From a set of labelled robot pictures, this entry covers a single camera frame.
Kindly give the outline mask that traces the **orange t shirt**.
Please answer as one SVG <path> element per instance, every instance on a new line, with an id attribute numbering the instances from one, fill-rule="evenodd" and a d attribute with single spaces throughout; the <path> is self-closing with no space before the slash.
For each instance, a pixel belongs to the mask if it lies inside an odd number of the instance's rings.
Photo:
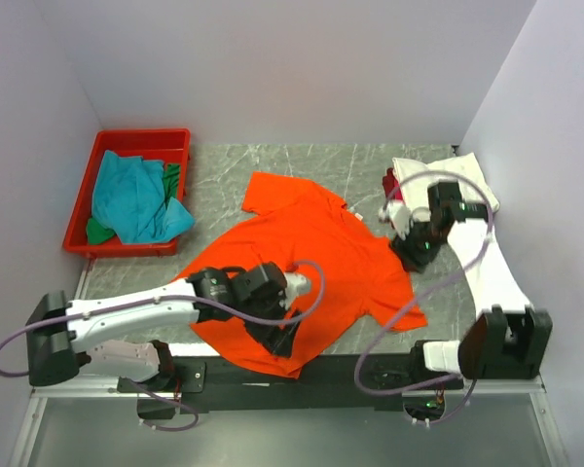
<path id="1" fill-rule="evenodd" d="M 371 315 L 384 326 L 413 298 L 409 274 L 389 249 L 388 239 L 373 235 L 347 211 L 342 198 L 311 180 L 256 172 L 242 209 L 251 219 L 218 237 L 180 277 L 207 267 L 250 269 L 273 262 L 289 269 L 301 261 L 299 272 L 312 283 L 312 291 L 294 303 L 301 311 L 318 299 L 319 281 L 326 284 L 319 307 L 300 323 L 288 358 L 271 355 L 235 317 L 193 325 L 193 331 L 229 362 L 296 378 L 362 316 Z"/>

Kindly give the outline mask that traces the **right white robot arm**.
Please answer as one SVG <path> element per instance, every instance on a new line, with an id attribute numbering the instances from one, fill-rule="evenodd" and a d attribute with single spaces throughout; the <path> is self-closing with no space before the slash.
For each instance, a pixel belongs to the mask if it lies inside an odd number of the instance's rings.
<path id="1" fill-rule="evenodd" d="M 381 216 L 395 230 L 390 247 L 406 271 L 422 272 L 449 245 L 472 294 L 475 322 L 459 340 L 421 343 L 421 356 L 407 367 L 409 380 L 428 388 L 442 373 L 467 379 L 536 378 L 552 319 L 534 308 L 514 279 L 489 224 L 491 210 L 464 199 L 457 181 L 430 185 L 427 208 L 427 219 L 418 220 L 402 200 L 386 202 Z"/>

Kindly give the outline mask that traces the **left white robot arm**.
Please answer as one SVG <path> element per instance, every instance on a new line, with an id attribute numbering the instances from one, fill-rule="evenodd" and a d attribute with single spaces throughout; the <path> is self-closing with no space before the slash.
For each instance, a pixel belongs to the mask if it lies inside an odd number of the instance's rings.
<path id="1" fill-rule="evenodd" d="M 127 334 L 163 326 L 223 322 L 242 313 L 250 338 L 271 355 L 288 357 L 296 334 L 281 320 L 299 313 L 293 302 L 311 282 L 274 263 L 252 269 L 205 268 L 164 286 L 98 300 L 68 301 L 61 291 L 46 294 L 27 320 L 28 380 L 51 386 L 90 373 L 169 388 L 175 368 L 167 344 L 131 344 Z"/>

